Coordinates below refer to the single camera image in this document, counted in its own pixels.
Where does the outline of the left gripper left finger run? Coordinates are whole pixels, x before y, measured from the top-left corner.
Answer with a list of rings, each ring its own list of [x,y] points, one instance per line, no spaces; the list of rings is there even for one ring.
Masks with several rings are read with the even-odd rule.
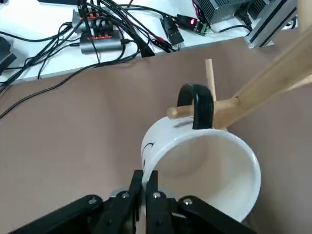
[[[142,170],[135,170],[127,190],[107,200],[86,195],[12,232],[14,234],[134,234],[139,221]]]

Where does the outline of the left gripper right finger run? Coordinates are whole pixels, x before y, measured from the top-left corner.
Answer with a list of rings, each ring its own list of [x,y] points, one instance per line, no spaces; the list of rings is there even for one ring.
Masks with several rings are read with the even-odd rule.
[[[222,211],[194,195],[179,200],[158,189],[158,171],[145,188],[147,234],[254,234]]]

